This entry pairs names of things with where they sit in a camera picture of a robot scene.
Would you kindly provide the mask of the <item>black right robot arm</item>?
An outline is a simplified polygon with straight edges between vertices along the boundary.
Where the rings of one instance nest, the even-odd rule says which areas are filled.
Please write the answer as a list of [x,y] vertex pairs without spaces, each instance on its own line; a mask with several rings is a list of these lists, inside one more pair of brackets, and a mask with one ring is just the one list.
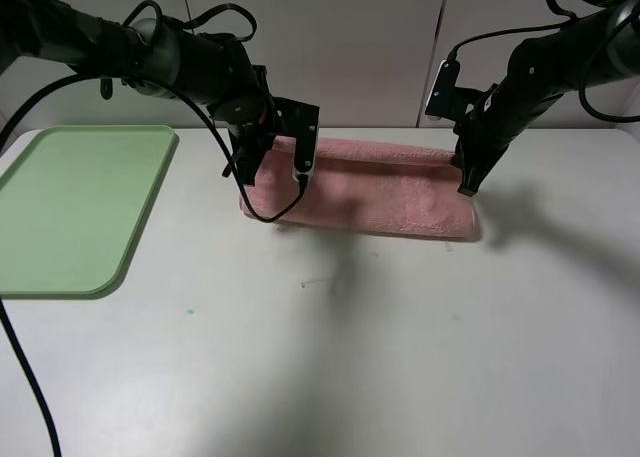
[[634,116],[598,111],[586,90],[639,75],[639,0],[623,0],[544,37],[522,41],[501,82],[492,85],[454,126],[458,192],[475,195],[511,142],[569,92],[583,109],[609,123]]

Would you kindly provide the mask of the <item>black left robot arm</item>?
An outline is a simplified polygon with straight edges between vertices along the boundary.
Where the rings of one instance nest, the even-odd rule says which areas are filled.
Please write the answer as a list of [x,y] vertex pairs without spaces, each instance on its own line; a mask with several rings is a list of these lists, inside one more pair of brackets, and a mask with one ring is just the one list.
[[228,11],[257,25],[233,3],[183,22],[145,0],[116,23],[58,0],[1,0],[1,68],[20,57],[62,63],[79,77],[100,78],[105,100],[114,78],[142,95],[170,99],[179,91],[229,126],[233,154],[223,174],[236,172],[251,186],[273,141],[275,110],[266,70],[252,65],[244,48],[252,37],[199,30]]

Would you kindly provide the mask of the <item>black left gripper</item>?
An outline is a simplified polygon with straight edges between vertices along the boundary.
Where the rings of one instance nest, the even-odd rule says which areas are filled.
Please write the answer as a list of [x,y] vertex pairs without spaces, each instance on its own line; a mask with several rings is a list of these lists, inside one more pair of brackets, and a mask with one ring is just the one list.
[[221,47],[230,77],[228,89],[207,110],[228,129],[240,184],[254,185],[273,146],[277,120],[266,67],[253,65],[244,45],[231,33],[200,33],[199,37]]

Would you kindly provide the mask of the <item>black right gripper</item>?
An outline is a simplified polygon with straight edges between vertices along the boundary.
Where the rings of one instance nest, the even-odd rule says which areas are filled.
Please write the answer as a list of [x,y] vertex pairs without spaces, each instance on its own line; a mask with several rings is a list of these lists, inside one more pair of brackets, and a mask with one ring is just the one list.
[[458,192],[473,197],[510,143],[565,93],[579,85],[582,52],[577,26],[521,42],[503,80],[455,122],[452,166],[462,171]]

